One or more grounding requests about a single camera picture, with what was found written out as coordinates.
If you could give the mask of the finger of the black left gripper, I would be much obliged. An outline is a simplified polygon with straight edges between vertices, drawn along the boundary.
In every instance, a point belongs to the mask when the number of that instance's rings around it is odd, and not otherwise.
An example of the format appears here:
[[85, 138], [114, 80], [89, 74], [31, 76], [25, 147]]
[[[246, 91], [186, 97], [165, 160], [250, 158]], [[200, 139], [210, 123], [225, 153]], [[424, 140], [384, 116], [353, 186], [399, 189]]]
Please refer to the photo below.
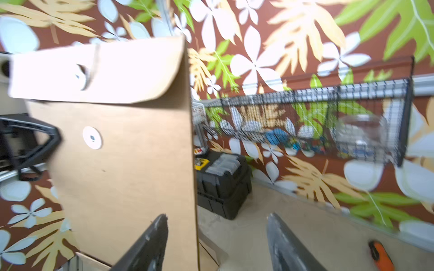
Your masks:
[[37, 181], [37, 165], [47, 161], [62, 137], [57, 127], [28, 114], [1, 116], [1, 171], [17, 171], [20, 181]]

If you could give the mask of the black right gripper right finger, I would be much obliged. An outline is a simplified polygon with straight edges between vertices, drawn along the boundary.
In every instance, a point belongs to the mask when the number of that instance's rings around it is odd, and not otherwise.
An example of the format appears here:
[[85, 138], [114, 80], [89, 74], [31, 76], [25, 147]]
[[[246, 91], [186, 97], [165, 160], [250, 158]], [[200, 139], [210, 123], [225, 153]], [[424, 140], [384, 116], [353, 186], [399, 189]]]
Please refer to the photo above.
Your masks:
[[268, 216], [266, 231], [274, 271], [326, 271], [277, 213]]

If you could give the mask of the kraft file bag with string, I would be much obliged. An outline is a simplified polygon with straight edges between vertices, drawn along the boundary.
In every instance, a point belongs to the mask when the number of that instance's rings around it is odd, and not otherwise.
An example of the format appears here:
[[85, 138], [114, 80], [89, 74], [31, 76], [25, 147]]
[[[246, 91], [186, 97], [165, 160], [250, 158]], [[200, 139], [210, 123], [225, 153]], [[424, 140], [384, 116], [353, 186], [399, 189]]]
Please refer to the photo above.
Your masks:
[[111, 266], [77, 252], [72, 259], [59, 267], [57, 271], [109, 271], [110, 269]]

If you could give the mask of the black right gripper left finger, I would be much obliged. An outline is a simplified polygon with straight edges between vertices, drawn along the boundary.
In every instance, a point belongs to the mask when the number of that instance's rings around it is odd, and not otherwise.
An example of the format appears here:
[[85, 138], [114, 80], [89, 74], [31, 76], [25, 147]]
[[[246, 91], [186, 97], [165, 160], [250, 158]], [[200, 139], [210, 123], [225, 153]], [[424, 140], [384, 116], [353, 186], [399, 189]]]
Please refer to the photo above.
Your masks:
[[111, 271], [161, 271], [168, 240], [168, 217], [159, 215], [110, 268]]

